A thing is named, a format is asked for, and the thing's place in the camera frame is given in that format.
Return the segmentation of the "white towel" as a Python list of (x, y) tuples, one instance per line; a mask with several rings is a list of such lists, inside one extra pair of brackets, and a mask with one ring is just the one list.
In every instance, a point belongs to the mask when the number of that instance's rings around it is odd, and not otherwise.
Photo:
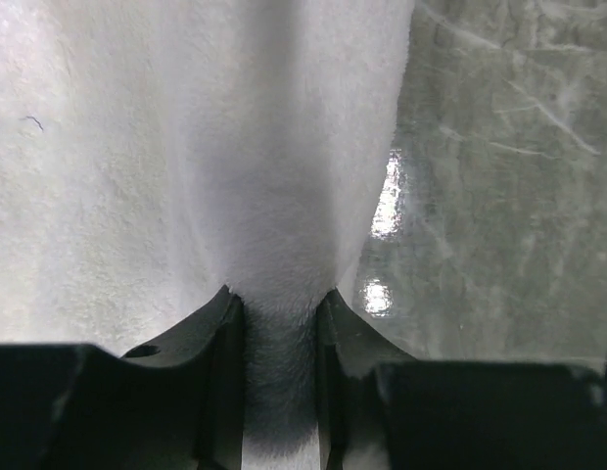
[(247, 469), (314, 469), (312, 316), (386, 178), (410, 1), (0, 1), (0, 342), (120, 351), (220, 287)]

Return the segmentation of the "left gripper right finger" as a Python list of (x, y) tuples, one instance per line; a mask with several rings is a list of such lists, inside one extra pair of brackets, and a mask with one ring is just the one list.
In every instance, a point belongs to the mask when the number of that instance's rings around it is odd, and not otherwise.
[(368, 441), (394, 469), (607, 469), (607, 368), (418, 360), (337, 291), (316, 324), (324, 469)]

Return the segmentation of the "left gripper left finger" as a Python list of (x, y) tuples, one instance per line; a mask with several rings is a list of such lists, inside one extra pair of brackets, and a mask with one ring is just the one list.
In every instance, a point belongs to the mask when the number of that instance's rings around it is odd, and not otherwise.
[(115, 356), (0, 344), (0, 469), (238, 469), (244, 317), (221, 289)]

